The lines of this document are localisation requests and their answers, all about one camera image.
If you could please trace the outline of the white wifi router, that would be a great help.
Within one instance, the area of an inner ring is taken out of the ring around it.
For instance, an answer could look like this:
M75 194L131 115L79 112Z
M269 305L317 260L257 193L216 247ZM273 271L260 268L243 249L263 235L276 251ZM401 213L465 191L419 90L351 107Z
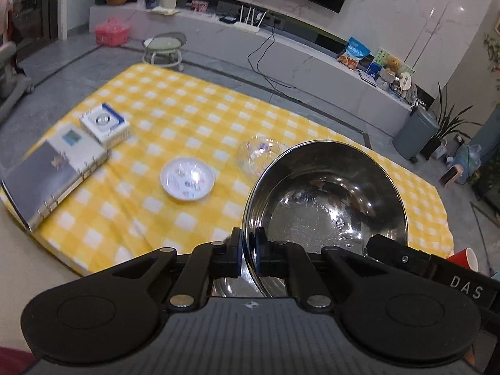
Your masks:
M243 16L243 14L244 6L241 6L240 17L234 24L234 26L241 31L246 31L251 34L257 34L260 31L260 27L266 14L268 14L268 11L257 11L256 8L249 7L247 10L247 15Z

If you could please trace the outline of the blue water jug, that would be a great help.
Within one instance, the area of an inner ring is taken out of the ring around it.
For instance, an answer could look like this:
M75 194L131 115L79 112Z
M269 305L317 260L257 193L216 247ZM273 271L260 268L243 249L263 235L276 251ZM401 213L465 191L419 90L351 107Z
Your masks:
M456 182L460 185L466 183L469 177L481 166L482 147L479 144L460 147L457 155L452 160L452 165L459 165L463 172Z

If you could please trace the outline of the clear glass patterned plate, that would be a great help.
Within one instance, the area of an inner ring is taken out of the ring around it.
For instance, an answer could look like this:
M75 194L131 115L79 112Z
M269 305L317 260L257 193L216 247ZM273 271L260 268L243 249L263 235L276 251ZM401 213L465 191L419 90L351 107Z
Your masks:
M251 137L237 148L237 166L249 181L255 183L267 167L288 148L289 146L268 136Z

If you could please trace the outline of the small white saucer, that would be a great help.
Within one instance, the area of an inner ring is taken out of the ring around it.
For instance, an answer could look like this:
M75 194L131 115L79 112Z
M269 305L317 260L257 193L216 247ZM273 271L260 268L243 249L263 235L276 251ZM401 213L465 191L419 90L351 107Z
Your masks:
M182 202L204 199L215 184L213 170L195 157L177 157L167 162L159 178L165 192Z

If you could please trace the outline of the yellow checkered tablecloth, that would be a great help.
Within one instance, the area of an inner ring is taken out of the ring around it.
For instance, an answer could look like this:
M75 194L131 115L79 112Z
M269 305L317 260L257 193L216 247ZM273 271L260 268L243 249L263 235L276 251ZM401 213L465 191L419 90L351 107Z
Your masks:
M252 183L237 167L237 147L267 136L292 147L346 137L302 116L175 71L136 64L89 95L56 128L78 124L107 103L131 123L131 136L33 234L81 275L162 246L186 254L238 226ZM213 191L179 202L160 184L168 161L191 156L215 173Z

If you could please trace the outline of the blue snack bag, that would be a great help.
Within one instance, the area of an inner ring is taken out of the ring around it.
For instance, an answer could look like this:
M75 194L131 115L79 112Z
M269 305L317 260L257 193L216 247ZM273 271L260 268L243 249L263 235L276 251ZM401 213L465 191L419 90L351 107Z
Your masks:
M349 69L355 70L359 62L370 54L367 46L363 45L357 39L350 37L343 52L337 58L337 61Z

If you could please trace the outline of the teddy bear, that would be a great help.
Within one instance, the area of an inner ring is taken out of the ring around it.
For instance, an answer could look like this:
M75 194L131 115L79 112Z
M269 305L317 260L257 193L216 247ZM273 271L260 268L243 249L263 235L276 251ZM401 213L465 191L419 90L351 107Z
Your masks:
M380 72L380 77L388 83L393 83L395 78L398 77L402 66L403 63L398 58L390 56Z

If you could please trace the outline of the pink storage basket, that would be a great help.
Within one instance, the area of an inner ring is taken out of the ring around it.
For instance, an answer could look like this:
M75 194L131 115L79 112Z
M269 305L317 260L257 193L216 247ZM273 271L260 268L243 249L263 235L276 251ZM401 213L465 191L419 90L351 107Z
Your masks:
M128 25L122 24L118 19L109 19L95 28L96 44L110 48L122 46L129 39L129 29Z

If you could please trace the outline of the grey trash bin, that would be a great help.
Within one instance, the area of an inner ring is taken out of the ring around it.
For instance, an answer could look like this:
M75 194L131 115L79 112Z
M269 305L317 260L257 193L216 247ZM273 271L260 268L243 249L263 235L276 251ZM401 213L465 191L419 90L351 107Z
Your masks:
M417 106L404 126L392 140L396 151L411 163L416 163L417 155L437 133L439 125L433 115L422 106Z

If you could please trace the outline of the small beige heater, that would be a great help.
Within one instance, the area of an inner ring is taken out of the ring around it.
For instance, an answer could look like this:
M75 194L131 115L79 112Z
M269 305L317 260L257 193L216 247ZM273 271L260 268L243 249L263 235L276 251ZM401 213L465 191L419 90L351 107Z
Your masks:
M449 169L439 179L439 183L443 188L448 188L449 185L457 182L462 175L463 166L460 164L454 164L450 166Z

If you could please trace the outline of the white blue small box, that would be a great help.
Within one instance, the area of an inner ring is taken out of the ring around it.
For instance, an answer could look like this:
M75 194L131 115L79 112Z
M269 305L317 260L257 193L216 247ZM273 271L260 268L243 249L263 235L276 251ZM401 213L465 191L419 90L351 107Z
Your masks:
M81 128L106 149L115 147L131 135L129 121L105 102L82 114L79 121Z

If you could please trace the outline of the small round rolling stool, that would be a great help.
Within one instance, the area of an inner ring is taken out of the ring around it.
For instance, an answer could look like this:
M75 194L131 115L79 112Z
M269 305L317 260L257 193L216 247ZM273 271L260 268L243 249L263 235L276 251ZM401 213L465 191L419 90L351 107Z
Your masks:
M166 32L143 41L143 63L164 69L183 70L181 48L187 37L181 32Z

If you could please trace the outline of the orange steel bowl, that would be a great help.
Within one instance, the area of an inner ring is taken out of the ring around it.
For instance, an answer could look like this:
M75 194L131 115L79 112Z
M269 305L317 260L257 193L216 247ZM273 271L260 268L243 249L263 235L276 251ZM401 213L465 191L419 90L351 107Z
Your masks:
M408 243L403 200L390 176L368 154L335 141L308 141L278 156L250 192L242 231L262 227L271 241L306 252L340 246L363 255L382 234Z

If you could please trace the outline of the potted snake plant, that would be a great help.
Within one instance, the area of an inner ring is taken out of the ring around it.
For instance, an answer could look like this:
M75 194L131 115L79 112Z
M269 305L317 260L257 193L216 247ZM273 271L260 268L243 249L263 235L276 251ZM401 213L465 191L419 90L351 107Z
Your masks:
M438 113L436 113L436 121L438 124L437 133L435 133L429 141L425 144L424 148L420 151L420 154L429 160L432 154L440 147L443 140L453 134L458 133L464 137L471 138L467 133L463 133L460 127L465 124L471 124L475 126L482 126L481 123L476 121L466 120L463 116L472 110L474 105L470 105L458 112L455 112L456 104L450 105L448 103L448 88L446 86L441 87L438 85L439 97L438 97Z

